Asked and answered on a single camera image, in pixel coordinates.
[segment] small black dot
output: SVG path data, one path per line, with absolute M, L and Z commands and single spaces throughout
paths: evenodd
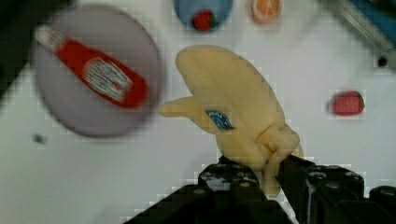
M 47 138 L 46 138 L 46 136 L 44 136 L 42 134 L 35 133 L 35 134 L 33 134 L 33 141 L 38 144 L 44 145 L 47 142 Z
M 385 67 L 388 64 L 388 60 L 384 57 L 381 57 L 378 59 L 378 66 L 379 67 Z

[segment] blue label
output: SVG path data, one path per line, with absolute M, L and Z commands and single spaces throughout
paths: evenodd
M 225 114 L 216 110 L 206 110 L 206 114 L 215 122 L 216 126 L 222 130 L 231 130 L 233 126 Z

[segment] purple plate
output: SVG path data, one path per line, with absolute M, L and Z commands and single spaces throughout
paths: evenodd
M 67 129 L 90 137 L 117 136 L 144 126 L 162 92 L 164 64 L 142 25 L 116 8 L 90 6 L 61 11 L 49 26 L 116 58 L 142 76 L 149 87 L 149 98 L 137 109 L 118 107 L 96 95 L 54 54 L 35 43 L 35 81 L 52 116 Z

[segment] red object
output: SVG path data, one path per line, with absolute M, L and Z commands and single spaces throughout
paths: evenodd
M 335 96 L 332 103 L 332 111 L 340 116 L 352 116 L 361 113 L 364 109 L 364 101 L 357 91 L 346 91 Z
M 215 27 L 217 22 L 211 10 L 203 9 L 194 15 L 192 25 L 196 30 L 204 32 Z
M 145 79 L 99 50 L 66 38 L 56 55 L 85 85 L 114 105 L 136 108 L 148 97 Z

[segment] bottle label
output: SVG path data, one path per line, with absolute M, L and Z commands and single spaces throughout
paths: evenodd
M 129 88 L 133 85 L 125 73 L 114 63 L 101 58 L 89 60 L 83 74 L 89 86 L 111 99 L 122 102 Z
M 206 110 L 206 114 L 215 122 L 216 126 L 218 126 L 221 130 L 231 130 L 233 126 L 231 122 L 228 120 L 227 116 L 216 110 Z
M 66 37 L 64 37 L 64 35 L 62 35 L 59 32 L 56 31 L 49 31 L 49 47 L 52 50 L 58 50 L 62 44 L 64 44 L 64 41 L 66 40 Z

